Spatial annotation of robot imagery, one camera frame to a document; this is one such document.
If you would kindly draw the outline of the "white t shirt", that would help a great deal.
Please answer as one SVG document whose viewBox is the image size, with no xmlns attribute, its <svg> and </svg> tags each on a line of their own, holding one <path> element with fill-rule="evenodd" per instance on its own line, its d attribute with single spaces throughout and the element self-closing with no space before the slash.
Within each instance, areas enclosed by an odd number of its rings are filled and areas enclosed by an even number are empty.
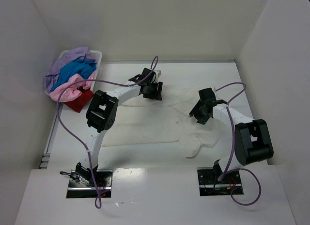
<svg viewBox="0 0 310 225">
<path fill-rule="evenodd" d="M 200 87 L 163 87 L 162 100 L 134 97 L 118 106 L 116 120 L 102 146 L 178 142 L 185 158 L 196 157 L 202 147 L 211 148 L 221 133 L 221 123 L 210 119 L 197 123 L 190 111 L 199 101 Z"/>
</svg>

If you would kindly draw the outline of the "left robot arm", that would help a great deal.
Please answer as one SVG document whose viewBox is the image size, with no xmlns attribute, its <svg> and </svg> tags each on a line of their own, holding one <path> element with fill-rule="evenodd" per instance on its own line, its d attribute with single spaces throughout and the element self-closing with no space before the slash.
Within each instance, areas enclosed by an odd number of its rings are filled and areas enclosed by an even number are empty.
<svg viewBox="0 0 310 225">
<path fill-rule="evenodd" d="M 130 78 L 127 86 L 114 90 L 95 92 L 86 112 L 88 135 L 86 139 L 86 154 L 76 165 L 75 173 L 79 180 L 86 185 L 94 185 L 92 174 L 98 168 L 98 156 L 104 136 L 116 119 L 118 106 L 134 97 L 143 95 L 144 98 L 161 100 L 163 83 L 159 81 L 160 70 L 151 71 L 144 68 L 141 74 Z"/>
</svg>

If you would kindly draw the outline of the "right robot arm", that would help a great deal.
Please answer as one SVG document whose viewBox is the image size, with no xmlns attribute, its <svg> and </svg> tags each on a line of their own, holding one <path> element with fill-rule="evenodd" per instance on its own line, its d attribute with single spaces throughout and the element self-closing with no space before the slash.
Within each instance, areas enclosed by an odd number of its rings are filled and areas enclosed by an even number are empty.
<svg viewBox="0 0 310 225">
<path fill-rule="evenodd" d="M 222 181 L 226 174 L 235 169 L 273 157 L 274 150 L 266 121 L 255 120 L 231 108 L 228 102 L 216 98 L 212 88 L 199 90 L 198 93 L 199 100 L 189 116 L 202 125 L 216 119 L 232 129 L 230 155 L 214 163 L 218 181 Z"/>
</svg>

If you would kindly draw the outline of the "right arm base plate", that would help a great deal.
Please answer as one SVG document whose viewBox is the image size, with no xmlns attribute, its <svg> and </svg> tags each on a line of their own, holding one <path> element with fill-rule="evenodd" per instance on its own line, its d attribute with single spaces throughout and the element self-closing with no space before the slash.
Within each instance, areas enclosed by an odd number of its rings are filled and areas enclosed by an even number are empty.
<svg viewBox="0 0 310 225">
<path fill-rule="evenodd" d="M 227 174 L 218 181 L 212 168 L 198 168 L 198 183 L 200 196 L 224 196 L 244 194 L 239 172 Z"/>
</svg>

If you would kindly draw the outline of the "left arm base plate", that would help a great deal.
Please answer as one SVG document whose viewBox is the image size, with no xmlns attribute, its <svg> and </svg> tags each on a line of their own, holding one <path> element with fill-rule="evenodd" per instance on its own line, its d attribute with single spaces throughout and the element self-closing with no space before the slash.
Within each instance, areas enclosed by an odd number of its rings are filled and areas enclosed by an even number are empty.
<svg viewBox="0 0 310 225">
<path fill-rule="evenodd" d="M 111 170 L 103 171 L 98 170 L 95 173 L 96 185 L 100 192 L 101 198 L 111 198 L 112 187 L 112 174 Z M 66 198 L 96 198 L 97 192 L 92 178 L 90 182 L 79 177 L 75 170 L 71 172 L 60 171 L 60 175 L 68 176 L 68 188 Z"/>
</svg>

